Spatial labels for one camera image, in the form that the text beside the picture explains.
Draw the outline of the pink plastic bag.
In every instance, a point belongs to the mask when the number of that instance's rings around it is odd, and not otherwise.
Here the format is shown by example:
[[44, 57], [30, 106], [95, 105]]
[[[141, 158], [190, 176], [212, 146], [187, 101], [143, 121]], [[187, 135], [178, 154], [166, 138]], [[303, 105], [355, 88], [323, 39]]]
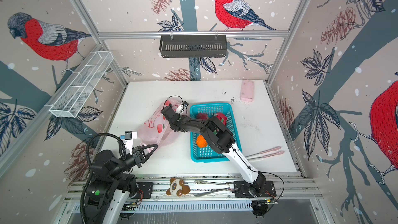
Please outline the pink plastic bag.
[[180, 133], [171, 129], [169, 122], [161, 113], [162, 109], [172, 105], [172, 110], [178, 110], [182, 100], [171, 97], [165, 103], [159, 105], [152, 116], [144, 122], [137, 131], [137, 138], [141, 146], [158, 145], [158, 148], [170, 145], [176, 141]]

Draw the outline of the metal tongs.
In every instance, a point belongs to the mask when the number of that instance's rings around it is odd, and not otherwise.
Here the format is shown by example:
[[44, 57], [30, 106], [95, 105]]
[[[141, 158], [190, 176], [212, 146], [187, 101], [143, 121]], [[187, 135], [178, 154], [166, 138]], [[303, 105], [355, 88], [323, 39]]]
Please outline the metal tongs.
[[195, 180], [194, 181], [198, 185], [213, 185], [213, 186], [220, 186], [220, 188], [217, 189], [209, 189], [207, 191], [203, 191], [201, 193], [195, 194], [194, 196], [199, 198], [199, 197], [205, 197], [210, 194], [215, 194], [221, 191], [229, 191], [230, 190], [230, 184], [227, 183], [218, 183], [218, 182], [211, 182], [211, 181], [205, 181], [205, 180]]

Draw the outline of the red dragon fruit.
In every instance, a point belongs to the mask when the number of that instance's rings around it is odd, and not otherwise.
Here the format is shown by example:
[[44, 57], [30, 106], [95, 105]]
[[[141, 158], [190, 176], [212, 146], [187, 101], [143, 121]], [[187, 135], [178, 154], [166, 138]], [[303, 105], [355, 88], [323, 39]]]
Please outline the red dragon fruit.
[[208, 115], [206, 113], [198, 113], [196, 115], [196, 119], [207, 120], [207, 119], [209, 119], [209, 117], [208, 117]]

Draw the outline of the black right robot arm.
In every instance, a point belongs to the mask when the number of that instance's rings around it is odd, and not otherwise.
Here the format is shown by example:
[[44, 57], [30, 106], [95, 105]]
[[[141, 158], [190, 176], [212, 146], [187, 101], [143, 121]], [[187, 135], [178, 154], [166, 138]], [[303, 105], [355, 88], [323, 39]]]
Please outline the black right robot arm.
[[164, 107], [161, 114], [173, 131], [198, 133], [213, 151], [227, 157], [239, 169], [251, 197], [265, 193], [266, 177], [250, 164], [239, 150], [232, 132], [217, 117], [194, 119], [174, 111], [170, 105]]

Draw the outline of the pink white tweezers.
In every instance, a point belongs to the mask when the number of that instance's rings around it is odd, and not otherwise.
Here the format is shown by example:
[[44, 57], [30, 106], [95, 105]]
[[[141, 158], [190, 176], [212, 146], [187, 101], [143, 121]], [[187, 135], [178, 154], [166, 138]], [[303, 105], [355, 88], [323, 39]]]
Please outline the pink white tweezers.
[[281, 146], [276, 146], [271, 149], [267, 149], [258, 153], [255, 153], [253, 155], [249, 155], [246, 157], [246, 159], [250, 162], [256, 162], [256, 161], [262, 161], [266, 158], [274, 157], [274, 156], [279, 156], [284, 154], [285, 151], [282, 150]]

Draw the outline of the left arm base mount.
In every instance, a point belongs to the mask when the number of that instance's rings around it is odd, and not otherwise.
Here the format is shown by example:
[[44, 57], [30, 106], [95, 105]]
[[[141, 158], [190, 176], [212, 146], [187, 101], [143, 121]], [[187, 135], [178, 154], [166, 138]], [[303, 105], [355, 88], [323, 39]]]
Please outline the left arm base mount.
[[136, 192], [130, 199], [143, 200], [150, 199], [153, 192], [153, 183], [136, 183]]

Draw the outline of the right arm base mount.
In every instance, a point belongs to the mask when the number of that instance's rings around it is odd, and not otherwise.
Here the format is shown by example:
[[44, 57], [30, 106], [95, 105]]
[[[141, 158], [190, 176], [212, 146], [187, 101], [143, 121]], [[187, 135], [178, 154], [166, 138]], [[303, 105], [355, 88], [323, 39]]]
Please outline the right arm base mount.
[[235, 181], [232, 192], [236, 198], [276, 198], [274, 183], [267, 180], [260, 189], [245, 181]]

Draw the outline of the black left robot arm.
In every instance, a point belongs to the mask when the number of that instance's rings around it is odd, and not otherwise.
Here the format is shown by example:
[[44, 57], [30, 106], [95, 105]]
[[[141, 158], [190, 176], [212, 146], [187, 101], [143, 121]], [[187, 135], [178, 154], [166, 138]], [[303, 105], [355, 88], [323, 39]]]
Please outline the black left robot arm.
[[116, 158], [111, 150], [98, 153], [90, 165], [90, 175], [80, 198], [80, 215], [83, 224], [115, 224], [123, 211], [150, 199], [153, 183], [138, 183], [130, 172], [141, 168], [158, 146], [133, 148], [125, 158]]

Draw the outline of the orange fruit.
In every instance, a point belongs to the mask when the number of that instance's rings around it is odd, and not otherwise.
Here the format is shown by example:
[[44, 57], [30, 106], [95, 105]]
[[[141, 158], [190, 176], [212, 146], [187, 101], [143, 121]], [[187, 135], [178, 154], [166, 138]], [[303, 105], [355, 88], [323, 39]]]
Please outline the orange fruit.
[[205, 148], [208, 146], [208, 143], [206, 142], [206, 140], [204, 139], [204, 137], [202, 135], [199, 135], [196, 139], [196, 145], [199, 148]]

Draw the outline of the teal plastic basket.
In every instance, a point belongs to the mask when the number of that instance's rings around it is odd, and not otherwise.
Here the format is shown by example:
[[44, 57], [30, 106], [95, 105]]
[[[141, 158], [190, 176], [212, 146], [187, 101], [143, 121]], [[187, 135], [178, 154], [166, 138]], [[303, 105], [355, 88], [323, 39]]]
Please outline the teal plastic basket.
[[[217, 113], [222, 113], [227, 118], [227, 128], [232, 132], [233, 138], [238, 146], [239, 150], [242, 151], [240, 139], [238, 135], [238, 130], [236, 126], [236, 121], [234, 119], [234, 114], [232, 106], [229, 103], [207, 103], [207, 104], [197, 104], [190, 107], [190, 117], [196, 118], [199, 113], [207, 114], [207, 116], [213, 117]], [[222, 154], [218, 154], [213, 151], [210, 146], [200, 148], [196, 144], [196, 140], [199, 134], [190, 133], [190, 149], [191, 149], [191, 159], [194, 162], [223, 162], [228, 161], [227, 157]]]

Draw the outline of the brown white plush toy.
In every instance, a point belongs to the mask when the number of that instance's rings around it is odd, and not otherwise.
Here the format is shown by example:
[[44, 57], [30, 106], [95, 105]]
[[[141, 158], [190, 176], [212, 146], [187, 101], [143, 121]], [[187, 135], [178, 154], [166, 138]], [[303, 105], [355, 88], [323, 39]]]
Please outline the brown white plush toy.
[[170, 187], [166, 191], [168, 196], [181, 197], [190, 193], [190, 187], [185, 184], [181, 178], [172, 177], [170, 179]]

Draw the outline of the horizontal aluminium frame bar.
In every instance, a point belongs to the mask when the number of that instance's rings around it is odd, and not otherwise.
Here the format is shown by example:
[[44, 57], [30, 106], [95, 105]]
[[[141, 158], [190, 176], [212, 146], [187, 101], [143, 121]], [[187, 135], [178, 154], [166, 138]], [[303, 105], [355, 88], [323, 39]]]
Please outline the horizontal aluminium frame bar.
[[101, 40], [111, 39], [157, 39], [161, 36], [204, 36], [213, 37], [225, 35], [229, 37], [278, 37], [286, 38], [290, 35], [288, 30], [270, 31], [270, 30], [251, 30], [251, 31], [184, 31], [184, 32], [98, 32], [97, 36]]

